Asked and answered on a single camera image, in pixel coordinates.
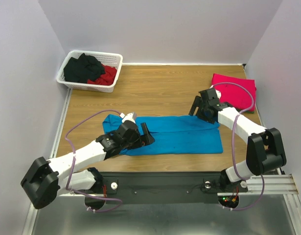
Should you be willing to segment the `blue t shirt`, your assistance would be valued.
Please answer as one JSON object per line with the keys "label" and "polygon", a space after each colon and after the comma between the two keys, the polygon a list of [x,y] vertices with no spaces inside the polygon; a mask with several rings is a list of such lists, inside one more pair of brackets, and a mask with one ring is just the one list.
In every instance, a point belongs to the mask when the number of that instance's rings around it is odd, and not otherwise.
{"label": "blue t shirt", "polygon": [[196,116],[138,117],[136,124],[146,123],[155,142],[137,149],[124,149],[121,155],[217,154],[223,152],[219,124]]}

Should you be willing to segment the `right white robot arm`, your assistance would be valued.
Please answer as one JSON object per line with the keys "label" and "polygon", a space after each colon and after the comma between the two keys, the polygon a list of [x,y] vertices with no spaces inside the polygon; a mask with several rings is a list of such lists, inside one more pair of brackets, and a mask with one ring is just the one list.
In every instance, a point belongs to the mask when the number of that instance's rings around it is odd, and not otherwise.
{"label": "right white robot arm", "polygon": [[240,163],[233,160],[230,168],[220,173],[219,186],[230,191],[236,182],[260,176],[286,165],[287,159],[281,133],[276,128],[267,129],[251,121],[231,104],[221,103],[216,89],[199,92],[193,101],[189,115],[214,124],[222,124],[231,129],[247,145],[246,159]]}

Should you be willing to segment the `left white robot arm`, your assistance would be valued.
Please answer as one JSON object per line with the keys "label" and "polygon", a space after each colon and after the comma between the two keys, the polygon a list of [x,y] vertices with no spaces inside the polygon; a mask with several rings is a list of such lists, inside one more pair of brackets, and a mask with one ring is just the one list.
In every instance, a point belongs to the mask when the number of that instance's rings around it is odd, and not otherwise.
{"label": "left white robot arm", "polygon": [[117,130],[99,136],[88,145],[73,149],[64,156],[35,159],[21,180],[21,186],[35,209],[49,205],[61,194],[69,192],[97,193],[105,189],[103,176],[90,164],[118,155],[124,149],[137,149],[154,143],[147,125],[142,132],[133,120],[124,121]]}

